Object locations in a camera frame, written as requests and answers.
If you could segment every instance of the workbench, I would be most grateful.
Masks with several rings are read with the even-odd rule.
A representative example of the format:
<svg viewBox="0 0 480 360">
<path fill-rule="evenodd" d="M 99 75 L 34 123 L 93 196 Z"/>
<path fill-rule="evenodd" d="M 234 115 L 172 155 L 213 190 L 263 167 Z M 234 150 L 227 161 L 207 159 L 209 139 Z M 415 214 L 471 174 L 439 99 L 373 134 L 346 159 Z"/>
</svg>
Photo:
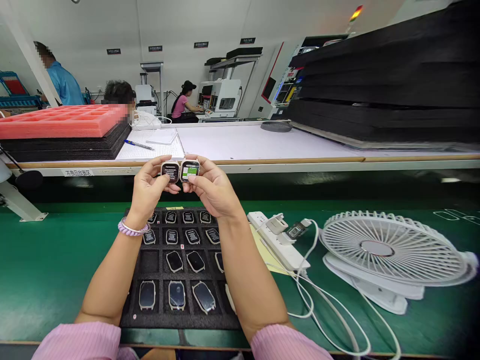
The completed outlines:
<svg viewBox="0 0 480 360">
<path fill-rule="evenodd" d="M 260 129 L 262 121 L 166 124 L 176 128 L 186 154 L 203 155 L 227 174 L 339 171 L 437 170 L 480 167 L 480 152 L 354 150 L 299 129 L 287 133 Z M 15 175 L 14 164 L 8 167 Z M 89 170 L 94 176 L 135 175 L 145 160 L 25 162 L 25 170 L 64 176 L 62 169 Z"/>
<path fill-rule="evenodd" d="M 311 218 L 322 227 L 332 215 L 348 210 L 392 212 L 438 230 L 459 251 L 480 253 L 478 224 L 464 219 L 446 220 L 435 215 L 441 208 L 427 203 L 401 201 L 242 201 L 245 212 L 262 211 L 266 216 L 283 212 L 288 224 Z M 117 235 L 117 223 L 129 203 L 44 203 L 49 216 L 40 222 L 20 223 L 8 210 L 0 209 L 0 343 L 38 344 L 60 323 L 74 321 L 87 286 Z M 159 206 L 202 206 L 200 202 L 161 202 Z M 479 215 L 478 209 L 458 209 L 467 215 Z M 313 230 L 302 236 L 295 247 L 304 254 L 313 241 Z M 380 319 L 347 283 L 325 268 L 319 244 L 311 254 L 309 277 L 336 296 L 357 318 L 369 336 L 372 352 L 389 353 L 393 342 Z M 294 281 L 285 275 L 273 277 L 292 313 L 305 313 Z M 404 355 L 453 356 L 456 345 L 464 340 L 475 321 L 478 278 L 463 285 L 429 287 L 420 301 L 409 301 L 406 315 L 400 316 L 377 307 L 392 327 Z M 339 321 L 320 296 L 310 292 L 315 314 L 328 334 L 349 347 L 350 341 Z M 332 353 L 336 349 L 323 337 L 311 319 L 291 319 L 299 331 Z M 365 343 L 358 335 L 359 346 Z M 122 344 L 168 348 L 247 349 L 240 331 L 124 329 Z"/>
</svg>

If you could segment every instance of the warning light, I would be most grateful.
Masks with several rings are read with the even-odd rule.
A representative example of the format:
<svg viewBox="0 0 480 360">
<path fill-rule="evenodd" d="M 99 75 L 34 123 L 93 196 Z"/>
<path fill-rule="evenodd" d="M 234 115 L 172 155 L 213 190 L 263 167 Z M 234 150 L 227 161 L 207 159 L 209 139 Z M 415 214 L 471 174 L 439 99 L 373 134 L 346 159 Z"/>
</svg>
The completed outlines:
<svg viewBox="0 0 480 360">
<path fill-rule="evenodd" d="M 355 19 L 359 17 L 360 13 L 362 12 L 363 7 L 364 7 L 363 5 L 360 5 L 359 7 L 356 8 L 355 12 L 353 13 L 353 15 L 350 18 L 350 22 L 354 22 Z"/>
</svg>

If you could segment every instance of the power strip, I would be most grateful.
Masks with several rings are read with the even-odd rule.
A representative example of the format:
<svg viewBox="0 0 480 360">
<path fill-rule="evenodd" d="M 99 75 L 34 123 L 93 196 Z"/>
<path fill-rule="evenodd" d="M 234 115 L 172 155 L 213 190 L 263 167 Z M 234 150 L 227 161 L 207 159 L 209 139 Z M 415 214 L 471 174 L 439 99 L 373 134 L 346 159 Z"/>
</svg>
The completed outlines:
<svg viewBox="0 0 480 360">
<path fill-rule="evenodd" d="M 268 218 L 261 211 L 249 212 L 246 216 L 255 229 L 258 229 Z M 298 270 L 303 256 L 294 248 L 293 245 L 283 245 L 266 225 L 258 231 L 258 234 L 265 240 L 266 244 L 272 249 L 275 256 L 280 260 L 283 266 L 290 271 Z M 308 261 L 304 261 L 302 268 L 309 268 Z"/>
</svg>

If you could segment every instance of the black cap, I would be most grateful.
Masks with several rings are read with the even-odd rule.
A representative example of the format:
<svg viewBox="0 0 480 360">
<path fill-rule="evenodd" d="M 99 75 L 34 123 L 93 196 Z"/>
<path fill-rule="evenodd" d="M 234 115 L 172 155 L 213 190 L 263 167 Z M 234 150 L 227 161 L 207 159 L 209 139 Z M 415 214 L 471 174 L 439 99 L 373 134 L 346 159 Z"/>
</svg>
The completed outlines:
<svg viewBox="0 0 480 360">
<path fill-rule="evenodd" d="M 191 91 L 197 88 L 197 85 L 194 85 L 191 81 L 185 81 L 183 85 L 181 86 L 182 89 L 185 89 L 186 91 Z"/>
</svg>

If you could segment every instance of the blue shirt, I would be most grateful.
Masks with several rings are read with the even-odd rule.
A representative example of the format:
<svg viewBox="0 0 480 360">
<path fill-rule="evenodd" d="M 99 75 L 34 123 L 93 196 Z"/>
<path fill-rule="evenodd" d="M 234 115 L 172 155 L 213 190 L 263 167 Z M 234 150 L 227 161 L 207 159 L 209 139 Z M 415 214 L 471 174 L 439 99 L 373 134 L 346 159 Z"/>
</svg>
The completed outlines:
<svg viewBox="0 0 480 360">
<path fill-rule="evenodd" d="M 79 83 L 58 61 L 54 61 L 46 71 L 63 105 L 85 104 Z"/>
</svg>

